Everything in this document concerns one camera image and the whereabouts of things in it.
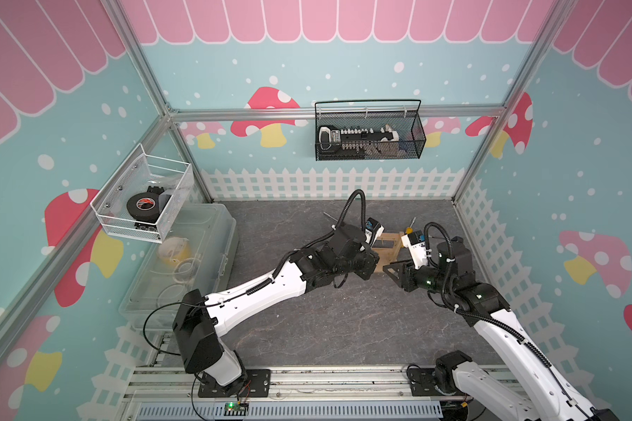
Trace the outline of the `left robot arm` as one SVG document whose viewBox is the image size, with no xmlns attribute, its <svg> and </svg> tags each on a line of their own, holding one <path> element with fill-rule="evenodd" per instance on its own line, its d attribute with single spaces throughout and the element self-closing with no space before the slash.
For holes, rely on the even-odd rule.
<svg viewBox="0 0 632 421">
<path fill-rule="evenodd" d="M 356 201 L 366 204 L 361 189 L 350 194 L 329 233 L 286 253 L 273 271 L 206 296 L 193 289 L 175 304 L 172 331 L 186 373 L 208 375 L 223 389 L 240 389 L 248 376 L 238 354 L 223 343 L 223 336 L 277 303 L 329 285 L 339 289 L 349 275 L 365 281 L 371 278 L 379 262 L 372 245 L 383 228 L 365 212 L 360 213 L 358 225 L 346 223 Z"/>
</svg>

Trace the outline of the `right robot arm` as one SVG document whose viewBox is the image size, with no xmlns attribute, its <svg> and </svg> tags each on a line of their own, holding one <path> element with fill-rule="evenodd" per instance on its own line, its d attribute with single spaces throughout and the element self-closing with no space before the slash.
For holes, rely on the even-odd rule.
<svg viewBox="0 0 632 421">
<path fill-rule="evenodd" d="M 384 273 L 406 292 L 424 289 L 437 306 L 462 317 L 500 356 L 520 384 L 519 394 L 461 351 L 435 362 L 433 378 L 408 371 L 411 382 L 444 396 L 473 397 L 501 420 L 615 420 L 559 372 L 522 327 L 504 296 L 479 282 L 472 254 L 460 237 L 449 237 L 435 222 L 401 238 L 411 257 L 384 266 Z"/>
</svg>

